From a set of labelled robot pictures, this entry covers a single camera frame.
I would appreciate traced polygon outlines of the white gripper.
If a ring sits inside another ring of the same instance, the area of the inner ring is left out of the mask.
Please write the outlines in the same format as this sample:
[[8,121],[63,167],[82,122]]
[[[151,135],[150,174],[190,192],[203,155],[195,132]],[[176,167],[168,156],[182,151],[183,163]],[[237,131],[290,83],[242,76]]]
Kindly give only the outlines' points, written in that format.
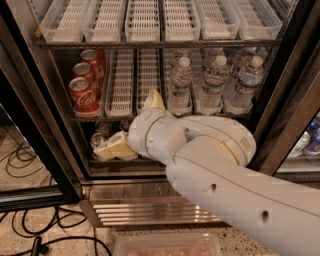
[[131,160],[137,153],[150,159],[167,159],[169,150],[161,145],[165,141],[164,136],[160,134],[164,130],[161,121],[168,119],[169,123],[172,123],[175,118],[163,110],[165,106],[162,97],[155,88],[149,91],[145,108],[147,110],[133,120],[128,133],[117,132],[95,148],[94,154],[102,160]]

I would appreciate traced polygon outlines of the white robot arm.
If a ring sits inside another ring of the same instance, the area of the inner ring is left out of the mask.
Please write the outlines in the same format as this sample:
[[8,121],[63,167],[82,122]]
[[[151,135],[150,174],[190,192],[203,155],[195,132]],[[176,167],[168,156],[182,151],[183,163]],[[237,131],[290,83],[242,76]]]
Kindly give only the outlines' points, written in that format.
[[319,256],[320,191],[247,167],[253,135],[234,119],[174,117],[158,92],[127,132],[94,149],[103,160],[141,155],[166,166],[181,196],[281,256]]

